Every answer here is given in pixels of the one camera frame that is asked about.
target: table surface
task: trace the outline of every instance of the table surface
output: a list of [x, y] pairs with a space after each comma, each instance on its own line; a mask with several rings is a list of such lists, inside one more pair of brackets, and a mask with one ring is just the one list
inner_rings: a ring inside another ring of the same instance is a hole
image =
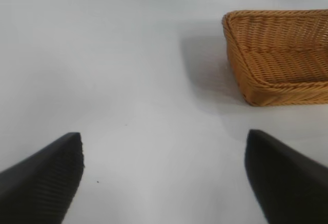
[[248, 106], [220, 20], [327, 4], [0, 0], [0, 170], [78, 131], [86, 168], [66, 224], [265, 224], [248, 130], [328, 165], [328, 106]]

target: wicker basket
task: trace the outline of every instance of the wicker basket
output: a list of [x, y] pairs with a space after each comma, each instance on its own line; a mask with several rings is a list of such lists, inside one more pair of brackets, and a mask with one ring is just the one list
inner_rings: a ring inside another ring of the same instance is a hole
[[234, 11], [222, 23], [249, 104], [328, 103], [328, 10]]

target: basket rim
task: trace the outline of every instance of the basket rim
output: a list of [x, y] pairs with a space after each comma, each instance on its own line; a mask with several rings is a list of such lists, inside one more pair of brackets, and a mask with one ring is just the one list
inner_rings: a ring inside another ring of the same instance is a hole
[[300, 92], [299, 88], [324, 88], [328, 87], [328, 81], [326, 82], [299, 82], [299, 83], [270, 83], [263, 79], [257, 78], [247, 62], [245, 61], [246, 57], [244, 52], [241, 50], [239, 46], [239, 42], [236, 40], [236, 35], [234, 33], [233, 27], [231, 26], [231, 20], [236, 17], [248, 17], [248, 16], [276, 16], [276, 17], [312, 17], [312, 16], [320, 16], [320, 15], [328, 15], [328, 9], [324, 10], [235, 10], [228, 12], [222, 18], [222, 24], [225, 30], [228, 30], [231, 34], [232, 40], [237, 47], [238, 51], [242, 56], [242, 60], [247, 67], [250, 76], [248, 79], [256, 84], [256, 87], [259, 89], [262, 88], [271, 88], [272, 91], [278, 91], [282, 88], [290, 89], [289, 92]]

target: white table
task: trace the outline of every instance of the white table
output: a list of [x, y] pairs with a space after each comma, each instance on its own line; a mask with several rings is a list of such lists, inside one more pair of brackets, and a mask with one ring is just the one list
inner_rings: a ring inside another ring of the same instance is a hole
[[220, 20], [327, 5], [0, 0], [0, 170], [79, 131], [86, 168], [65, 224], [266, 223], [243, 166], [248, 129], [328, 165], [328, 106], [248, 106]]

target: woven basket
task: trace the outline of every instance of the woven basket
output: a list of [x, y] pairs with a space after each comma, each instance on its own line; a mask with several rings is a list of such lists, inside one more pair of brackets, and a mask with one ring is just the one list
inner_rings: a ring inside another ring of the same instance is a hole
[[328, 103], [328, 10], [234, 11], [222, 24], [249, 104]]

